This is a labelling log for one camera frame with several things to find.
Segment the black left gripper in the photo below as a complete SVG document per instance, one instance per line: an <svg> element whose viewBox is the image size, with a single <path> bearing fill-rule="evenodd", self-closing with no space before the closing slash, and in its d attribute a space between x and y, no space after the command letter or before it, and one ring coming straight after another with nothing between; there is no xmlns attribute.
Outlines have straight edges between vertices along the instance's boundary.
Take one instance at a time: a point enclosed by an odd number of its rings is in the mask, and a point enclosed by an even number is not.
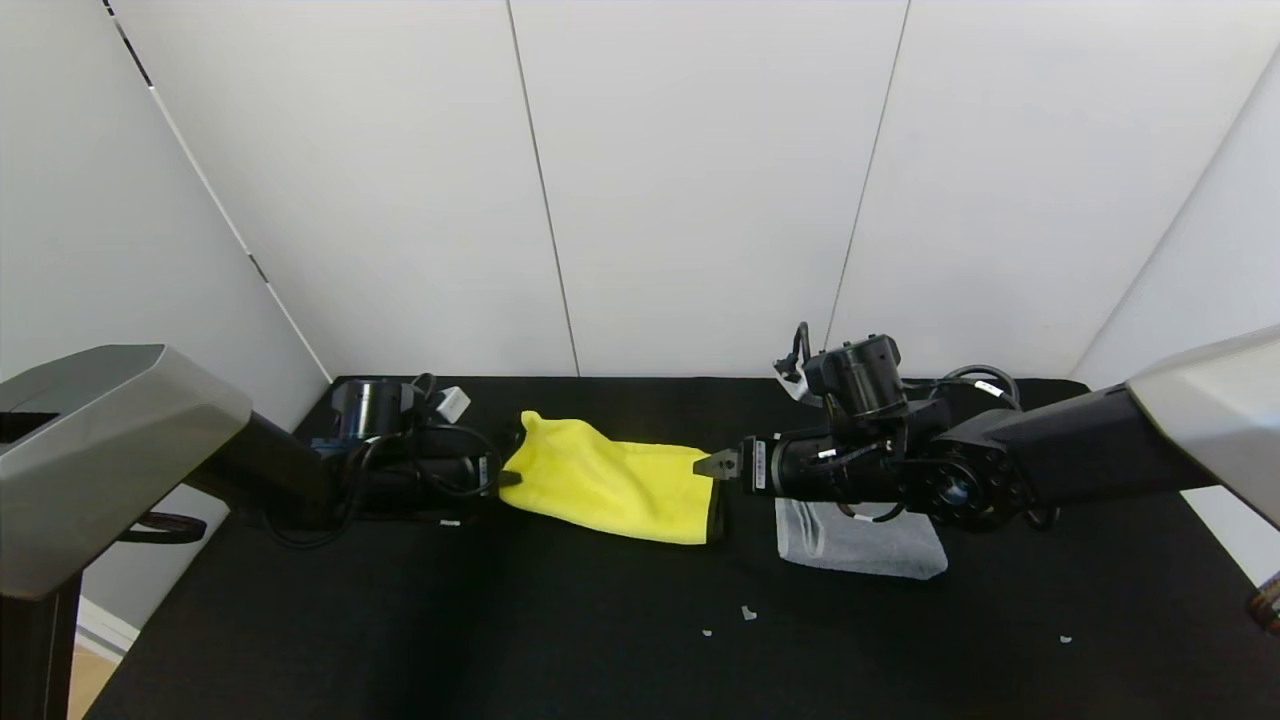
<svg viewBox="0 0 1280 720"><path fill-rule="evenodd" d="M497 484L497 475L488 456L420 457L419 478L436 495L447 498L476 498L489 495ZM518 471L503 470L498 475L499 487L520 486Z"/></svg>

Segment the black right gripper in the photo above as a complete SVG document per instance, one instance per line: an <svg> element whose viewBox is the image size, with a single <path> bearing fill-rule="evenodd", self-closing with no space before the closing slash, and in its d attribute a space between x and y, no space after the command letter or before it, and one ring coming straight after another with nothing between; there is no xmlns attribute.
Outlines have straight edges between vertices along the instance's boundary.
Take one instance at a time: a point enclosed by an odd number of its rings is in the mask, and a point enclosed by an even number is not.
<svg viewBox="0 0 1280 720"><path fill-rule="evenodd" d="M712 480L736 480L749 495L772 498L815 496L812 465L819 454L817 437L750 436L740 447L696 460L692 473Z"/></svg>

